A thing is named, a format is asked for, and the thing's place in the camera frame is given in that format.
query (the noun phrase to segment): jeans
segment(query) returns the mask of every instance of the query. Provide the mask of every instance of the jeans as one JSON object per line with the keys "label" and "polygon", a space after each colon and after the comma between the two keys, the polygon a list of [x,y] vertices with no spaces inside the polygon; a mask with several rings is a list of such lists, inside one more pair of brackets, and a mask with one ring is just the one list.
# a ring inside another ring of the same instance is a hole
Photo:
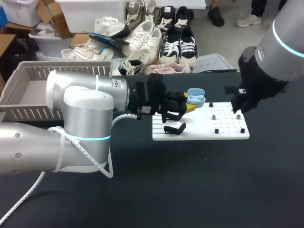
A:
{"label": "jeans", "polygon": [[[279,10],[282,9],[282,7],[285,5],[287,0],[281,0],[279,4]],[[263,13],[265,11],[265,6],[267,4],[267,0],[252,0],[251,2],[251,14],[256,15],[257,17],[263,16]]]}

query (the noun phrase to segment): cable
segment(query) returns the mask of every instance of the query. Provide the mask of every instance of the cable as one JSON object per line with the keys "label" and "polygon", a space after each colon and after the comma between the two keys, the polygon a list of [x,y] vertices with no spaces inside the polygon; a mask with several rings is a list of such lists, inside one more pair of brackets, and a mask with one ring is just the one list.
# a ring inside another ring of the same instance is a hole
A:
{"label": "cable", "polygon": [[[114,124],[124,118],[131,118],[131,119],[137,119],[137,116],[135,114],[123,114],[120,115],[118,117],[116,117],[115,119],[113,119],[112,121],[112,127],[114,126]],[[109,173],[100,166],[100,164],[76,141],[74,140],[69,134],[67,134],[62,128],[57,128],[57,127],[51,127],[48,129],[49,131],[54,131],[57,132],[61,135],[64,135],[65,138],[70,141],[75,147],[77,147],[90,161],[93,165],[95,165],[100,172],[102,172],[106,177],[108,178],[112,178],[113,177],[113,167],[112,167],[112,159],[111,159],[111,150],[109,148],[109,155],[108,155],[108,162],[109,162]],[[2,223],[4,223],[4,221],[14,212],[14,210],[17,209],[17,207],[35,190],[35,188],[39,185],[39,183],[41,182],[42,178],[44,177],[44,175],[46,174],[46,172],[42,172],[40,174],[40,176],[38,177],[38,179],[36,180],[36,182],[34,183],[34,185],[28,190],[27,193],[25,193],[25,195],[19,199],[19,201],[3,216],[3,218],[0,220],[0,226],[2,225]]]}

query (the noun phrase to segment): black tabletop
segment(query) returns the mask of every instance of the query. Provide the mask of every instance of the black tabletop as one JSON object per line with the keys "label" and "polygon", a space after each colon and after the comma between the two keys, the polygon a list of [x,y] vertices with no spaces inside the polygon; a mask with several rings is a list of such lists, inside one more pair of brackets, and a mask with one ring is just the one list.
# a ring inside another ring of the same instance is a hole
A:
{"label": "black tabletop", "polygon": [[[133,76],[128,82],[146,80]],[[203,88],[228,102],[239,73],[165,76],[168,90]],[[303,227],[304,80],[245,114],[248,140],[157,142],[152,118],[112,132],[114,177],[46,173],[3,228]],[[38,173],[0,176],[0,217]]]}

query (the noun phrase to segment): pegboard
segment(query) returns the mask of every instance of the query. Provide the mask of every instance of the pegboard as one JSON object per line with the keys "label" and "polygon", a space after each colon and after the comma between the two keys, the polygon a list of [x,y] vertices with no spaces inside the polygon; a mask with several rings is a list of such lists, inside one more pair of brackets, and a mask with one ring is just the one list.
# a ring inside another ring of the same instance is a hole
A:
{"label": "pegboard", "polygon": [[[156,141],[174,140],[232,140],[248,139],[249,131],[241,111],[235,114],[230,102],[205,103],[202,108],[185,114],[180,121],[162,122],[162,116],[152,117],[152,137]],[[179,128],[186,123],[187,127],[181,135],[165,133],[164,126]]]}

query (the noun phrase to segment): black sneaker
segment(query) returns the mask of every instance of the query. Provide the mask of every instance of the black sneaker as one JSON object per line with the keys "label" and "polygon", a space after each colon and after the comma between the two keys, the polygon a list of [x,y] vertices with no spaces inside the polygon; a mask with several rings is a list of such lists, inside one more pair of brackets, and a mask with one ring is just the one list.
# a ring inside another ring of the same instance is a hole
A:
{"label": "black sneaker", "polygon": [[225,24],[225,21],[221,13],[219,12],[219,7],[214,7],[213,9],[211,9],[211,5],[210,5],[208,18],[212,20],[212,24],[214,24],[217,27],[222,27]]}
{"label": "black sneaker", "polygon": [[162,31],[166,32],[170,25],[175,24],[175,8],[173,6],[161,7],[161,14],[159,24],[157,27]]}
{"label": "black sneaker", "polygon": [[192,9],[187,9],[185,6],[181,6],[176,13],[175,26],[183,29],[186,26],[191,25],[191,21],[194,19],[194,12]]}
{"label": "black sneaker", "polygon": [[195,36],[190,26],[184,28],[180,36],[179,63],[188,63],[190,67],[195,67],[198,62],[198,49]]}
{"label": "black sneaker", "polygon": [[179,30],[171,25],[166,35],[162,40],[159,61],[161,64],[164,63],[177,63],[179,52]]}

